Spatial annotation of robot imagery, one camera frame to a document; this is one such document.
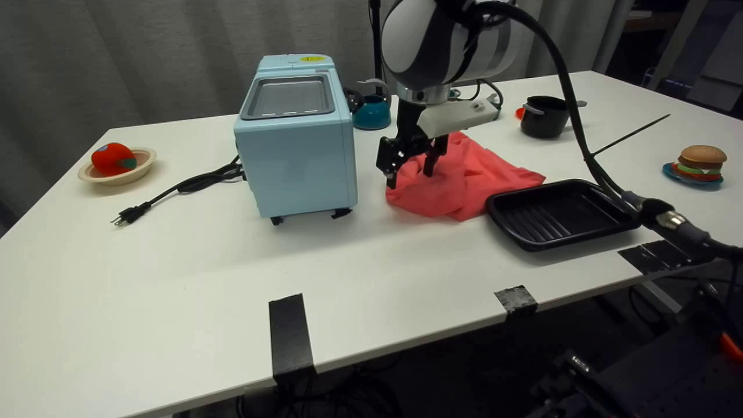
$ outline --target black clamp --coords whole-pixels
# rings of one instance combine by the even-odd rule
[[[650,241],[620,251],[620,256],[643,274],[682,269],[691,266],[703,266],[718,258],[711,246],[701,241]]]
[[[398,110],[398,137],[378,139],[376,168],[388,177],[388,188],[398,187],[398,171],[420,153],[426,153],[424,174],[432,177],[448,150],[448,136],[432,139],[419,128],[424,110],[424,105],[402,101]]]
[[[523,317],[536,312],[536,299],[526,287],[505,288],[494,292],[494,297],[505,304],[509,317]]]
[[[316,376],[303,296],[270,302],[271,368],[278,386]]]

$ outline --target toaster oven window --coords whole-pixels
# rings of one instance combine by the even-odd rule
[[[288,119],[332,114],[326,78],[261,80],[242,119]]]

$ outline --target red fruit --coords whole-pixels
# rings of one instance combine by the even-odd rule
[[[92,160],[94,160],[95,173],[100,173],[103,177],[117,177],[122,173],[138,168],[136,153],[118,143],[100,147],[92,155]]]

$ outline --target light blue toaster oven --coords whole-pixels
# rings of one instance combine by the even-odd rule
[[[330,56],[265,56],[234,124],[263,218],[355,208],[353,117]]]

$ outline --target toaster oven foot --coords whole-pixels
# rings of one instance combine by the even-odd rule
[[[332,218],[343,218],[343,217],[349,217],[349,215],[350,215],[349,208],[339,208],[339,209],[332,212]]]

